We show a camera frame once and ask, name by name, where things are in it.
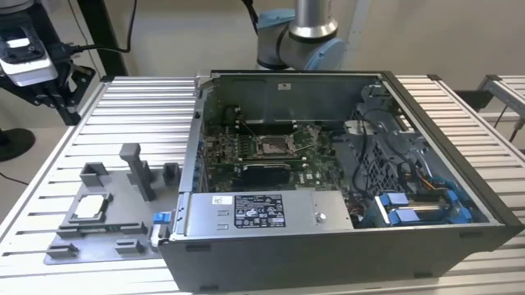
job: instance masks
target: power supply label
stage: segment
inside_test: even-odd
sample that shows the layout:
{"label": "power supply label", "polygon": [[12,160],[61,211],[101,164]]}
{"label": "power supply label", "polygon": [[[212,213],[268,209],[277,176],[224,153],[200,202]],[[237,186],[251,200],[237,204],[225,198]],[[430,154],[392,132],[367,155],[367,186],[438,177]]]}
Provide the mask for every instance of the power supply label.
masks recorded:
{"label": "power supply label", "polygon": [[236,195],[235,227],[285,227],[281,195]]}

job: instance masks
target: white wall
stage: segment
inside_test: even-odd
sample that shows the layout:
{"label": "white wall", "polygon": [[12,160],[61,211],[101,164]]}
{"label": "white wall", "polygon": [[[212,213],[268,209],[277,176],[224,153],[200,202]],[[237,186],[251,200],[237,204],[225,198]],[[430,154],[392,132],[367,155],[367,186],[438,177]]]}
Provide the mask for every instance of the white wall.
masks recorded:
{"label": "white wall", "polygon": [[[106,2],[120,44],[125,44],[132,0]],[[292,8],[292,0],[255,0],[256,12]],[[344,39],[352,0],[332,0],[332,15]],[[252,69],[256,35],[240,0],[138,1],[129,73],[140,76],[195,75],[203,69]]]}
{"label": "white wall", "polygon": [[522,0],[372,0],[345,68],[438,74],[456,88],[525,74],[523,11]]}
{"label": "white wall", "polygon": [[[58,34],[64,41],[82,44],[66,1],[57,1],[50,17]],[[124,46],[132,0],[105,2]],[[354,3],[332,3],[343,39]],[[255,0],[257,12],[291,6],[292,0]],[[358,52],[343,68],[435,73],[455,88],[475,87],[487,73],[525,74],[523,11],[523,0],[371,0]],[[124,55],[132,75],[187,76],[197,69],[252,68],[255,48],[240,0],[138,0],[132,52]],[[90,64],[85,53],[74,62]],[[61,124],[53,110],[0,92],[0,128]]]}

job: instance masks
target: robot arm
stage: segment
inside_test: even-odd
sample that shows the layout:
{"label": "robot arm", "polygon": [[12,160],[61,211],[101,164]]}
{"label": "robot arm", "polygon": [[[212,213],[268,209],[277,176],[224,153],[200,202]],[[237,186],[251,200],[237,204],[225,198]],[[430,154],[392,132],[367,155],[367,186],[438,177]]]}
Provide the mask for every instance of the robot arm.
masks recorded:
{"label": "robot arm", "polygon": [[267,69],[331,70],[345,43],[336,38],[331,1],[295,0],[295,10],[263,12],[257,19],[257,65]]}
{"label": "robot arm", "polygon": [[60,41],[38,0],[0,0],[0,87],[54,108],[65,125],[80,121],[76,106],[94,76],[73,64],[74,48]]}

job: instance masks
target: slotted aluminum surface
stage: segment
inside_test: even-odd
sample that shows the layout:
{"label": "slotted aluminum surface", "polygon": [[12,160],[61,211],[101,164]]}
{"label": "slotted aluminum surface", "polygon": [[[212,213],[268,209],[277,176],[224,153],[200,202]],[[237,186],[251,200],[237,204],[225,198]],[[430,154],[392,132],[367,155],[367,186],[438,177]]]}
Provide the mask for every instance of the slotted aluminum surface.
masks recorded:
{"label": "slotted aluminum surface", "polygon": [[[525,221],[525,163],[439,81],[399,76],[460,153]],[[149,166],[184,158],[192,116],[191,78],[121,77],[104,83],[0,226],[0,292],[8,294],[156,294],[177,287],[161,259],[46,266],[44,251],[80,186],[85,162],[122,169],[124,142],[141,144]],[[470,255],[440,278],[240,294],[516,294],[525,290],[525,233],[496,251]]]}

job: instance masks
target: gray post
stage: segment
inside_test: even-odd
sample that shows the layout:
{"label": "gray post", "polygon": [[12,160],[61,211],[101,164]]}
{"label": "gray post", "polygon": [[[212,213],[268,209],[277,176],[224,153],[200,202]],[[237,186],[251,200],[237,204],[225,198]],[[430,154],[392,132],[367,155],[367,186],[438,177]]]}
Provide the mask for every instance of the gray post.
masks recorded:
{"label": "gray post", "polygon": [[124,143],[121,145],[118,156],[128,162],[132,177],[138,187],[141,198],[144,202],[149,202],[154,199],[156,194],[149,184],[149,172],[144,169],[144,165],[140,161],[140,145],[137,143]]}

